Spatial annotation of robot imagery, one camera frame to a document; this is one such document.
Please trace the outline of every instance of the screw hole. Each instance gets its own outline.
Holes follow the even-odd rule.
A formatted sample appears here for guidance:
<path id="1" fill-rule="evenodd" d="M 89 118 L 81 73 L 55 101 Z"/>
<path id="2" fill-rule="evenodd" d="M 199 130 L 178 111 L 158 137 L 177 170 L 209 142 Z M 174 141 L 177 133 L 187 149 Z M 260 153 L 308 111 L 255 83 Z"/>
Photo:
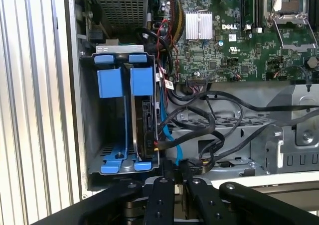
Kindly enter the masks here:
<path id="1" fill-rule="evenodd" d="M 216 217 L 217 219 L 222 219 L 221 214 L 215 214 L 215 217 Z"/>
<path id="2" fill-rule="evenodd" d="M 161 218 L 161 213 L 160 213 L 160 212 L 157 212 L 157 213 L 155 214 L 155 217 L 158 218 L 158 219 Z"/>

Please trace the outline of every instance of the motherboard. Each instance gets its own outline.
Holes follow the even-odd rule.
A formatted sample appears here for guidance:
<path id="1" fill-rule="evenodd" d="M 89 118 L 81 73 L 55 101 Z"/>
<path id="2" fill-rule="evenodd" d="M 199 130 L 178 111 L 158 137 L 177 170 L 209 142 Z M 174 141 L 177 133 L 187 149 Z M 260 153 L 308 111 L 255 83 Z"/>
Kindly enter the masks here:
<path id="1" fill-rule="evenodd" d="M 273 18 L 274 24 L 269 23 L 264 13 L 270 11 L 269 15 L 273 15 L 277 10 L 280 12 L 278 15 L 291 15 L 291 12 L 287 12 L 291 10 L 294 15 L 300 12 L 308 15 L 309 7 L 304 5 L 301 8 L 299 4 L 305 1 L 308 4 L 309 0 L 277 0 L 276 5 L 271 1 L 181 0 L 186 13 L 186 33 L 176 45 L 179 69 L 174 80 L 181 84 L 201 84 L 207 80 L 244 82 L 305 79 L 306 75 L 296 68 L 282 70 L 277 77 L 274 76 L 277 71 L 289 66 L 304 67 L 308 78 L 312 79 L 313 76 L 317 79 L 318 34 L 315 26 L 311 27 L 307 18 L 299 23 L 277 16 Z M 164 14 L 169 17 L 168 0 L 161 0 L 161 5 L 165 6 Z M 210 20 L 212 36 L 200 37 L 200 30 L 207 32 Z M 193 35 L 192 27 L 196 27 L 199 36 Z"/>

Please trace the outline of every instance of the dell logo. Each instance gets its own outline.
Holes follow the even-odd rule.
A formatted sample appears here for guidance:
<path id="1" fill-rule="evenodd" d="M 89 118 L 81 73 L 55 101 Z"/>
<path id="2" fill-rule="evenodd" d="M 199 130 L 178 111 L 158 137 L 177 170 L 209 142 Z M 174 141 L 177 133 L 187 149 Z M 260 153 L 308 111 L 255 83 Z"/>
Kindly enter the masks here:
<path id="1" fill-rule="evenodd" d="M 238 28 L 237 28 L 237 25 L 235 25 L 235 24 L 222 24 L 221 25 L 221 28 L 223 29 L 223 30 L 226 30 L 226 29 L 228 29 L 228 30 L 237 30 Z"/>

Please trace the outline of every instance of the capacitor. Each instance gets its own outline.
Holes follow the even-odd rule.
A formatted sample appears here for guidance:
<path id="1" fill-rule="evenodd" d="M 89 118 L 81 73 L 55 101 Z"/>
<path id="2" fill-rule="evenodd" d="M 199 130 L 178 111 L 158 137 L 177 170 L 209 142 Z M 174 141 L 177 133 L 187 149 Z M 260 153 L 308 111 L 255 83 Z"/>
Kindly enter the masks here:
<path id="1" fill-rule="evenodd" d="M 193 73 L 193 76 L 199 77 L 199 76 L 200 76 L 200 72 L 194 72 L 194 73 Z"/>
<path id="2" fill-rule="evenodd" d="M 218 45 L 219 47 L 224 46 L 224 41 L 223 41 L 223 40 L 218 41 L 217 45 Z"/>

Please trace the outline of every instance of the black plastic arm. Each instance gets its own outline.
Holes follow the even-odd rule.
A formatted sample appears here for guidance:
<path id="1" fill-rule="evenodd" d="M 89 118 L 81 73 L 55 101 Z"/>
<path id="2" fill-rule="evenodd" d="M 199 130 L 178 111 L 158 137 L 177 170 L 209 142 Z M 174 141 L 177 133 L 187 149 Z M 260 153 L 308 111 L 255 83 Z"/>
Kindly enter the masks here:
<path id="1" fill-rule="evenodd" d="M 221 198 L 257 224 L 318 225 L 319 217 L 234 182 L 219 187 Z"/>
<path id="2" fill-rule="evenodd" d="M 52 214 L 33 225 L 83 225 L 94 212 L 128 199 L 142 190 L 139 182 L 122 181 L 100 193 Z"/>

